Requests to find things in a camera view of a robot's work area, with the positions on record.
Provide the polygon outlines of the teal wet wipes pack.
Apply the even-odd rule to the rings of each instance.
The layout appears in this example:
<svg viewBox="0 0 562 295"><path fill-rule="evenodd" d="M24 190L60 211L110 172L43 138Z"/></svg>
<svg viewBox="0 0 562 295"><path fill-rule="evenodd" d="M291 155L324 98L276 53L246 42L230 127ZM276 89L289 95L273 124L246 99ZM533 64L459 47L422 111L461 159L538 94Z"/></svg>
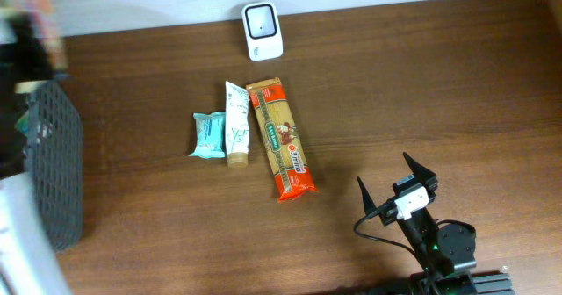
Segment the teal wet wipes pack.
<svg viewBox="0 0 562 295"><path fill-rule="evenodd" d="M225 158L225 112L210 114L194 113L196 124L196 146L190 156L203 159Z"/></svg>

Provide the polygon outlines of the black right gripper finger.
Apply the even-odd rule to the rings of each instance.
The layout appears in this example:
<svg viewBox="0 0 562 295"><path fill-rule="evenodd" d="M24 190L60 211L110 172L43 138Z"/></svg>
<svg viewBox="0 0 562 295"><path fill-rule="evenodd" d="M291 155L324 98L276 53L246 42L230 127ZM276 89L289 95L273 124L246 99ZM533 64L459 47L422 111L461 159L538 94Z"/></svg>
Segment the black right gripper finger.
<svg viewBox="0 0 562 295"><path fill-rule="evenodd" d="M426 188L436 188L437 187L437 175L432 170L424 167L413 159L408 153L404 152L404 159L407 162L408 167L412 171L414 177Z"/></svg>
<svg viewBox="0 0 562 295"><path fill-rule="evenodd" d="M363 202L363 207L364 207L364 213L366 216L371 215L372 213L374 213L375 211L377 211L377 207L374 204L370 193L368 192L366 186L364 185L364 182L362 181L362 179L358 176L357 177L357 182L361 191L361 195L362 195L362 202Z"/></svg>

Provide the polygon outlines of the orange spaghetti packet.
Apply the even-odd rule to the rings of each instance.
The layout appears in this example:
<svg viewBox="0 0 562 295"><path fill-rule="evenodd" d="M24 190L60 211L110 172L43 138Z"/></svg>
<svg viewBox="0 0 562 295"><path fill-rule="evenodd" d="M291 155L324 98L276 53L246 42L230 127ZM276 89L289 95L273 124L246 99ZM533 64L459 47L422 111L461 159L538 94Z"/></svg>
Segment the orange spaghetti packet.
<svg viewBox="0 0 562 295"><path fill-rule="evenodd" d="M300 140L298 128L278 78L246 86L263 138L281 201L318 189Z"/></svg>

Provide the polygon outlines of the grey plastic mesh basket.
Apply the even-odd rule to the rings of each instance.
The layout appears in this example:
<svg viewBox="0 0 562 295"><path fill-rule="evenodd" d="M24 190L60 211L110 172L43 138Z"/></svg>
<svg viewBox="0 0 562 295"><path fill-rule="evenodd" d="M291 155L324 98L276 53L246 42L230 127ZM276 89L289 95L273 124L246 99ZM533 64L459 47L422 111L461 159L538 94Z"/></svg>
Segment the grey plastic mesh basket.
<svg viewBox="0 0 562 295"><path fill-rule="evenodd" d="M15 129L26 137L25 170L47 238L60 253L83 236L83 124L56 82L24 94L23 102Z"/></svg>

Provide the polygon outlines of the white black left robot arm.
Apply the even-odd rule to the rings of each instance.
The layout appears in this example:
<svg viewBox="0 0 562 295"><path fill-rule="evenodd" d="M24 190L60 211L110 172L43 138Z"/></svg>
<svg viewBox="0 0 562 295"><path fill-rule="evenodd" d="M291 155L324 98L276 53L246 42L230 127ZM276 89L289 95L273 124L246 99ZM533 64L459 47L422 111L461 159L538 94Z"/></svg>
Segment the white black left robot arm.
<svg viewBox="0 0 562 295"><path fill-rule="evenodd" d="M16 129L23 92L53 78L31 15L1 9L1 293L70 294L41 224L32 176L25 171L27 138Z"/></svg>

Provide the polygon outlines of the white floral cream tube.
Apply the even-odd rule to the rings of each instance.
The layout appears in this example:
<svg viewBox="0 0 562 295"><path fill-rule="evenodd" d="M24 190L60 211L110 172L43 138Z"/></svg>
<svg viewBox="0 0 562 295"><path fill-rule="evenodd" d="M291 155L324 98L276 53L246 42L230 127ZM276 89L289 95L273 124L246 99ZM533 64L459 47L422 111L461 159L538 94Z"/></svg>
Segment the white floral cream tube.
<svg viewBox="0 0 562 295"><path fill-rule="evenodd" d="M229 81L226 88L225 143L227 166L247 168L249 165L249 93Z"/></svg>

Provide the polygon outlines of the black aluminium arm base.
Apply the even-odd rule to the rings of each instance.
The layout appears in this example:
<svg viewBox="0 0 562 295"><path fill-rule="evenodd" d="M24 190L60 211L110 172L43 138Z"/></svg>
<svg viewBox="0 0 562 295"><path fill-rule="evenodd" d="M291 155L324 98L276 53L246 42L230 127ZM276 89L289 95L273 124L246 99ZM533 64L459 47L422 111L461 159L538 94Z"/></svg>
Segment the black aluminium arm base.
<svg viewBox="0 0 562 295"><path fill-rule="evenodd" d="M432 283L420 275L399 279L366 290L352 291L356 295L515 295L512 280L507 273L492 272L474 276L463 273Z"/></svg>

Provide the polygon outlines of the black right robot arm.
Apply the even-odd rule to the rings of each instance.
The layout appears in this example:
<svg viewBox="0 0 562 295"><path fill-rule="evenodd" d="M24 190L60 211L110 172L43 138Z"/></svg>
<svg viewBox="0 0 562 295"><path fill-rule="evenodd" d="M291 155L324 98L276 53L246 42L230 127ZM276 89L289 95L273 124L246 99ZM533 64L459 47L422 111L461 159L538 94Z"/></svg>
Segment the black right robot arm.
<svg viewBox="0 0 562 295"><path fill-rule="evenodd" d="M353 226L356 235L405 249L421 266L409 279L368 290L369 294L474 294L471 269L476 267L475 227L454 219L433 219L428 205L436 199L437 174L410 155L403 157L411 174L393 184L394 196L384 204L374 204L362 180L364 216ZM364 234L359 227L380 218L385 226L397 223L408 244Z"/></svg>

